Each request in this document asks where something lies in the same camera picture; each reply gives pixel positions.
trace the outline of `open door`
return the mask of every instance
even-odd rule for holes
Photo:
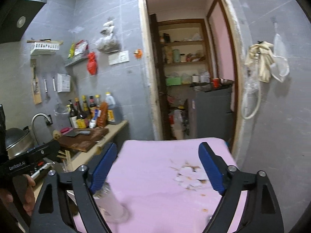
[[[159,105],[161,110],[163,139],[170,140],[171,130],[169,124],[169,104],[167,102],[163,54],[162,54],[162,47],[160,44],[160,35],[156,14],[150,15],[150,32],[151,32],[152,49],[156,70],[155,72],[159,93]]]

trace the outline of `table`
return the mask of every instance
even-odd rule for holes
[[[228,165],[236,165],[226,143],[219,138],[175,141],[126,141],[107,176],[117,199],[130,211],[130,219],[122,224],[108,223],[113,233],[202,233],[207,219],[217,208],[221,196],[210,182],[200,190],[187,190],[174,180],[178,165],[185,161],[203,167],[198,147],[208,142],[215,154]],[[228,232],[236,231],[246,200],[240,201]],[[80,216],[77,229],[85,232]]]
[[[128,123],[127,120],[123,120],[121,123],[117,125],[111,125],[108,124],[105,128],[109,129],[109,132],[97,143],[94,145],[88,152],[78,152],[73,158],[72,158],[72,165],[74,169],[77,169],[80,165],[87,164],[88,161],[96,155],[100,150],[110,142],[118,133],[120,130],[122,130],[125,125]],[[40,189],[42,187],[43,181],[38,183],[36,186],[33,187],[35,198],[37,199]]]

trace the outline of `blue gripper pad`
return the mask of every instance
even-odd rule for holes
[[[218,191],[220,195],[223,195],[226,190],[223,185],[226,163],[220,156],[214,154],[207,142],[199,145],[199,158],[213,189]]]
[[[116,144],[108,143],[101,154],[95,155],[87,164],[89,168],[87,182],[93,194],[102,188],[117,154]]]

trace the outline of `human hand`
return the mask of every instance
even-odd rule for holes
[[[27,214],[31,216],[36,202],[35,194],[34,191],[32,190],[32,187],[35,186],[36,183],[29,175],[24,174],[24,176],[27,178],[28,187],[25,193],[25,203],[23,204],[23,207],[27,212]],[[12,194],[8,190],[3,188],[0,188],[0,198],[6,207],[10,202],[13,202]]]

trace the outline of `white hose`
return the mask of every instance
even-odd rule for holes
[[[257,96],[257,104],[256,104],[256,107],[254,108],[254,111],[249,115],[249,116],[246,116],[245,114],[245,104],[247,103],[247,94],[248,94],[248,90],[246,90],[245,94],[243,95],[243,99],[242,99],[242,104],[241,104],[241,113],[242,113],[242,117],[243,119],[245,120],[249,120],[251,118],[253,118],[257,111],[259,110],[259,106],[260,106],[260,102],[261,102],[261,87],[260,87],[260,81],[258,80],[258,63],[259,63],[259,56],[260,56],[260,52],[257,52],[256,56],[255,56],[255,66],[256,66],[256,79],[257,79],[257,82],[258,82],[258,96]]]

